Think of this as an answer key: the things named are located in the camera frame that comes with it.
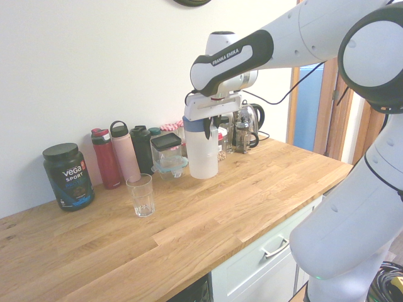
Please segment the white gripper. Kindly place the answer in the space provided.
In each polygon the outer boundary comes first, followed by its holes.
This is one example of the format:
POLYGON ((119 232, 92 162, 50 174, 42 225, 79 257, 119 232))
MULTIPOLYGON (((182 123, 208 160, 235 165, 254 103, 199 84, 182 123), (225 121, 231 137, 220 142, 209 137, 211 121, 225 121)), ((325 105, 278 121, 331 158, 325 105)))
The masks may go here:
POLYGON ((211 97, 196 93, 186 98, 184 116, 189 121, 203 119, 203 130, 206 139, 209 140, 212 121, 214 127, 218 128, 221 124, 222 115, 237 111, 241 101, 241 94, 238 92, 219 100, 213 100, 211 97))

